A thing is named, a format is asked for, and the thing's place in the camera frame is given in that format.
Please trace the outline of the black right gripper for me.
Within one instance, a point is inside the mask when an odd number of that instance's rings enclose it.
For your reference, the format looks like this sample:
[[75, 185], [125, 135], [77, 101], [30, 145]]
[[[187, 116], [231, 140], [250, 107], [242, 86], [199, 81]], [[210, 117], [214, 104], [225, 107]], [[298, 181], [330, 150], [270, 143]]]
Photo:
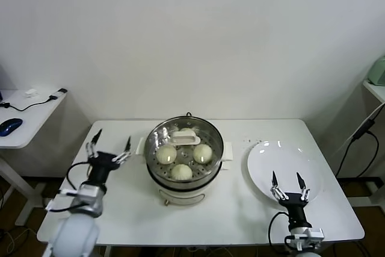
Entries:
[[289, 216], [289, 229], [296, 229], [296, 228], [309, 228], [310, 223], [307, 221], [304, 207], [308, 204], [309, 201], [309, 191], [310, 189], [306, 187], [306, 183], [304, 179], [301, 177], [301, 175], [296, 172], [297, 175], [297, 181], [298, 185], [301, 189], [300, 193], [284, 193], [280, 187], [279, 183], [275, 174], [275, 171], [273, 171], [272, 174], [272, 187], [271, 187], [271, 193], [273, 194], [274, 198], [279, 200], [279, 204], [283, 207], [285, 207], [288, 211]]

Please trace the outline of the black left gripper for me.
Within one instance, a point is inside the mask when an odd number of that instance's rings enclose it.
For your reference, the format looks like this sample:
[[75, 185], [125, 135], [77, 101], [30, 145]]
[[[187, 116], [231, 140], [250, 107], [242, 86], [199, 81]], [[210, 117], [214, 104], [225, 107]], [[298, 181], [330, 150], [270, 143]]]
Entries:
[[93, 136], [90, 142], [86, 144], [88, 163], [91, 165], [91, 172], [87, 181], [91, 184], [105, 184], [110, 171], [117, 170], [118, 164], [123, 164], [132, 155], [131, 136], [129, 136], [125, 149], [120, 155], [96, 151], [96, 144], [100, 138], [102, 129]]

